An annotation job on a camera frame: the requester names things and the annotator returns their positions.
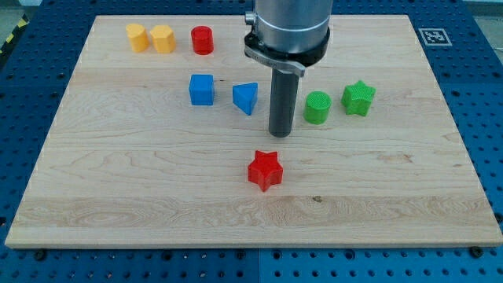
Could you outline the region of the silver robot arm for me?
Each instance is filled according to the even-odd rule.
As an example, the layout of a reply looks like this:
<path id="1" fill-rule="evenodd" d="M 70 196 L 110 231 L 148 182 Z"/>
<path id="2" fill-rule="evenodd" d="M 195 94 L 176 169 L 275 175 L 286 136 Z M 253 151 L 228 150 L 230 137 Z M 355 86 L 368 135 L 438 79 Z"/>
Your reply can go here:
<path id="1" fill-rule="evenodd" d="M 244 20 L 244 54 L 272 69 L 269 132 L 292 131 L 299 79 L 326 53 L 332 0 L 256 0 Z"/>

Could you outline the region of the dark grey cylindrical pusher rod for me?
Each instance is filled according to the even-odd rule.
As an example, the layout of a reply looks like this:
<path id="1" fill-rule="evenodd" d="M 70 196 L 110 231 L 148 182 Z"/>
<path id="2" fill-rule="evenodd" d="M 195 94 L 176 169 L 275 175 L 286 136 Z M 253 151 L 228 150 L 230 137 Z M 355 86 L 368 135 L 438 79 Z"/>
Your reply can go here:
<path id="1" fill-rule="evenodd" d="M 292 131 L 299 77 L 293 73 L 272 70 L 269 132 L 277 138 Z"/>

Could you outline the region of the black and silver flange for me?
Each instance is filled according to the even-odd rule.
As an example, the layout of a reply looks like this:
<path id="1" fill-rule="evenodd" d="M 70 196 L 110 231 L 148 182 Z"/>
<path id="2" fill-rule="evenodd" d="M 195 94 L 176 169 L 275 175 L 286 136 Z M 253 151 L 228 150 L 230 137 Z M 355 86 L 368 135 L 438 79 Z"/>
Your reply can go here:
<path id="1" fill-rule="evenodd" d="M 265 66 L 302 77 L 307 67 L 325 55 L 329 13 L 247 12 L 244 20 L 251 26 L 244 38 L 244 53 Z"/>

